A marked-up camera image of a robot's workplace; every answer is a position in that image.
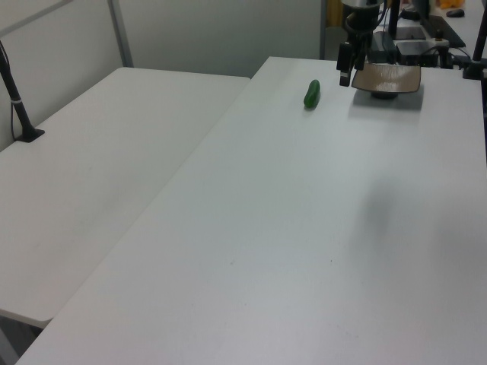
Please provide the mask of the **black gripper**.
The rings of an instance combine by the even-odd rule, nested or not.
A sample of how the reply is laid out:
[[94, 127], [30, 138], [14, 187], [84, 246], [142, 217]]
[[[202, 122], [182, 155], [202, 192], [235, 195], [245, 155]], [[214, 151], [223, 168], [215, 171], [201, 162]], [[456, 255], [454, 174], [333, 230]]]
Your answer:
[[352, 44], [355, 44], [355, 70], [364, 68], [368, 49], [368, 36], [373, 33], [380, 20], [378, 9], [352, 9], [344, 18], [347, 42], [340, 43], [336, 69], [339, 71], [339, 85], [349, 86], [352, 69]]

